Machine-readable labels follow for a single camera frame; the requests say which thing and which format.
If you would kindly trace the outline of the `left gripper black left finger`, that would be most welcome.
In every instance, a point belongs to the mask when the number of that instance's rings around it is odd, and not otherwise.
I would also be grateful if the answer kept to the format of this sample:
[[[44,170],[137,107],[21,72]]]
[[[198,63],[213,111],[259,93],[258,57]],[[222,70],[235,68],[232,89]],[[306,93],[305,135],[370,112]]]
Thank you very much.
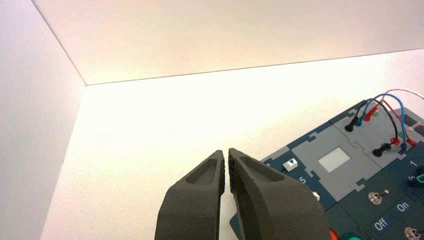
[[[173,184],[158,211],[156,240],[219,239],[225,158],[216,150]]]

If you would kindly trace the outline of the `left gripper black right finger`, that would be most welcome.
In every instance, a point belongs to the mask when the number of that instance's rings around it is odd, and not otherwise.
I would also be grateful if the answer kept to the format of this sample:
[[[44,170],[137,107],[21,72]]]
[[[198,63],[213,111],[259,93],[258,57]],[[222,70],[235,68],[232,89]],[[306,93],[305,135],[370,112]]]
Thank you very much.
[[[328,217],[305,184],[235,148],[228,172],[242,239],[331,239]]]

